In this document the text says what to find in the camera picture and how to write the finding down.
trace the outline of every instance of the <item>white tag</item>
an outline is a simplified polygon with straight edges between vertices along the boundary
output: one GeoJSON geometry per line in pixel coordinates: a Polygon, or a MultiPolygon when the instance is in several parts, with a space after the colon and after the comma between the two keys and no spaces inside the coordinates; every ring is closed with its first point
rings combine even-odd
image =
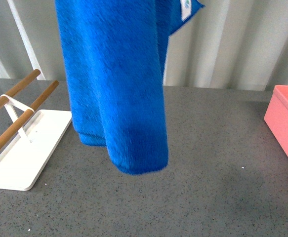
{"type": "Polygon", "coordinates": [[[181,19],[185,21],[192,12],[192,0],[180,0],[181,2],[181,19]]]}

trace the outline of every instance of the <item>microfiber cloth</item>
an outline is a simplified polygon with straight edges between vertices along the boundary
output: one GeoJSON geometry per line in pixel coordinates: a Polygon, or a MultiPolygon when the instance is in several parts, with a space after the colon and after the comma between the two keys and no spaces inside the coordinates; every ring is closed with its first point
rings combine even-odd
{"type": "Polygon", "coordinates": [[[163,73],[180,0],[56,0],[73,125],[124,173],[168,162],[163,73]]]}

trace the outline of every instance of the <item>white base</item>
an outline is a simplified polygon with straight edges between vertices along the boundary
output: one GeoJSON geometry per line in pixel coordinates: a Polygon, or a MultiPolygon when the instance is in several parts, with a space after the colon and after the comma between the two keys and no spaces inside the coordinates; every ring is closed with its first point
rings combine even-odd
{"type": "Polygon", "coordinates": [[[71,122],[71,112],[39,110],[0,154],[0,189],[32,188],[71,122]]]}

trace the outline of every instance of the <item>speckled countertop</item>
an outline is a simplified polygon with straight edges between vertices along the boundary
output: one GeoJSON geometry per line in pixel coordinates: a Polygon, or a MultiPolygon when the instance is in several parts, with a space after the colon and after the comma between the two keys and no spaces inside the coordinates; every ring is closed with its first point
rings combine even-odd
{"type": "MultiPolygon", "coordinates": [[[[0,95],[17,80],[0,79],[0,95]]],[[[35,81],[25,104],[50,84],[35,81]]],[[[129,176],[70,125],[30,191],[0,190],[0,237],[288,236],[288,158],[271,92],[165,87],[169,165],[129,176]]],[[[41,108],[68,110],[65,82],[41,108]]],[[[0,134],[10,124],[0,110],[0,134]]]]}

